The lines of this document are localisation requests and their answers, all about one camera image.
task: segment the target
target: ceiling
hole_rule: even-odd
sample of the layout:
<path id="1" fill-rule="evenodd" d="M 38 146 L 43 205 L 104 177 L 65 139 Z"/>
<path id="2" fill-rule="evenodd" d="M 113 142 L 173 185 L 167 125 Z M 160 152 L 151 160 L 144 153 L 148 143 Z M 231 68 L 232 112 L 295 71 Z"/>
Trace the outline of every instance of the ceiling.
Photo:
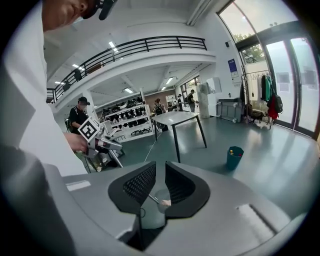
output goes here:
<path id="1" fill-rule="evenodd" d="M 79 19 L 67 27 L 46 32 L 47 87 L 55 88 L 55 82 L 62 81 L 74 69 L 73 64 L 80 65 L 106 50 L 110 41 L 117 45 L 134 40 L 137 30 L 132 28 L 134 26 L 163 22 L 185 24 L 198 2 L 200 0 L 118 0 L 104 21 L 100 21 L 99 13 L 96 13 L 88 20 Z M 166 33 L 159 28 L 150 36 L 164 36 Z"/>
<path id="2" fill-rule="evenodd" d="M 116 101 L 120 98 L 130 96 L 131 94 L 124 91 L 129 88 L 134 93 L 140 92 L 142 88 L 144 94 L 160 92 L 166 86 L 166 90 L 173 89 L 173 86 L 180 81 L 184 81 L 188 76 L 205 68 L 207 64 L 197 62 L 175 62 L 171 65 L 155 65 L 148 68 L 136 69 L 117 78 L 112 78 L 101 82 L 91 90 L 93 103 L 100 106 L 108 102 Z M 65 118 L 68 118 L 69 111 L 77 105 L 78 95 L 61 111 Z"/>

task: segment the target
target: hand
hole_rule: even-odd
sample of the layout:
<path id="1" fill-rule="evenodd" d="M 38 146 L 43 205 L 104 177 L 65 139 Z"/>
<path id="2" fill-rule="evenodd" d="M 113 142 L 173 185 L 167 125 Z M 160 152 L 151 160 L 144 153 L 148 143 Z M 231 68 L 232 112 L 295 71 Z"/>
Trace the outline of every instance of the hand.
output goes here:
<path id="1" fill-rule="evenodd" d="M 88 143 L 84 137 L 74 133 L 64 133 L 66 140 L 68 141 L 72 151 L 86 152 Z"/>

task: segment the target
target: glass door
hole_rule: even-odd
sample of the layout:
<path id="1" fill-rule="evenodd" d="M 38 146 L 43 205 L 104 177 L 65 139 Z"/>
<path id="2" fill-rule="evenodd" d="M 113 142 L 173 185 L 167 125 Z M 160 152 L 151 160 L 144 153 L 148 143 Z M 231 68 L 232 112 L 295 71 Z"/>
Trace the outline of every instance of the glass door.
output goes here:
<path id="1" fill-rule="evenodd" d="M 305 37 L 290 40 L 297 61 L 300 83 L 298 85 L 299 112 L 295 130 L 312 137 L 319 114 L 319 78 L 317 65 Z"/>
<path id="2" fill-rule="evenodd" d="M 319 116 L 319 78 L 315 55 L 304 37 L 266 45 L 283 112 L 277 124 L 314 136 Z"/>
<path id="3" fill-rule="evenodd" d="M 283 103 L 283 112 L 279 113 L 277 123 L 293 129 L 297 92 L 289 54 L 284 41 L 267 44 L 266 48 L 273 66 L 276 93 Z"/>

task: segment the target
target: white column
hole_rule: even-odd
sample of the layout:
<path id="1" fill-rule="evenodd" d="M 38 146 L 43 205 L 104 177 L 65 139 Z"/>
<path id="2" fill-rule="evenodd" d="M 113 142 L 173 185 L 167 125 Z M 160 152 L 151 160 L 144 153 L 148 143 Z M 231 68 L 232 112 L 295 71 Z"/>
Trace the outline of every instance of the white column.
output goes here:
<path id="1" fill-rule="evenodd" d="M 95 110 L 95 103 L 94 103 L 94 100 L 92 98 L 92 94 L 91 94 L 91 91 L 89 90 L 85 90 L 82 92 L 82 95 L 84 97 L 86 97 L 86 99 L 88 100 L 88 102 L 90 102 L 90 105 L 88 105 L 86 107 L 86 111 L 88 113 L 88 116 L 89 117 L 93 117 L 95 120 L 99 120 L 98 119 L 98 116 L 97 116 L 97 113 L 96 113 L 96 110 Z"/>

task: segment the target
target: white table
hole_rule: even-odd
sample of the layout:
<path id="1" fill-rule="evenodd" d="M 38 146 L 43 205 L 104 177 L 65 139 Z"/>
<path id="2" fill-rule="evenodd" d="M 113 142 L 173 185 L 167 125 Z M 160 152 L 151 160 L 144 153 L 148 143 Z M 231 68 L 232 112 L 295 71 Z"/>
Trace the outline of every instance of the white table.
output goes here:
<path id="1" fill-rule="evenodd" d="M 155 131 L 155 140 L 157 140 L 157 129 L 156 129 L 156 123 L 160 123 L 166 126 L 172 126 L 173 130 L 173 137 L 174 137 L 174 144 L 175 144 L 175 150 L 176 155 L 178 158 L 178 162 L 180 161 L 180 151 L 179 151 L 179 144 L 178 144 L 178 138 L 177 138 L 177 131 L 176 126 L 179 124 L 182 124 L 186 121 L 196 119 L 200 128 L 200 132 L 202 135 L 202 139 L 205 145 L 205 148 L 207 148 L 207 142 L 204 134 L 204 130 L 202 129 L 202 125 L 198 116 L 198 113 L 191 113 L 191 112 L 167 112 L 160 115 L 157 115 L 152 118 L 154 122 L 154 131 Z"/>

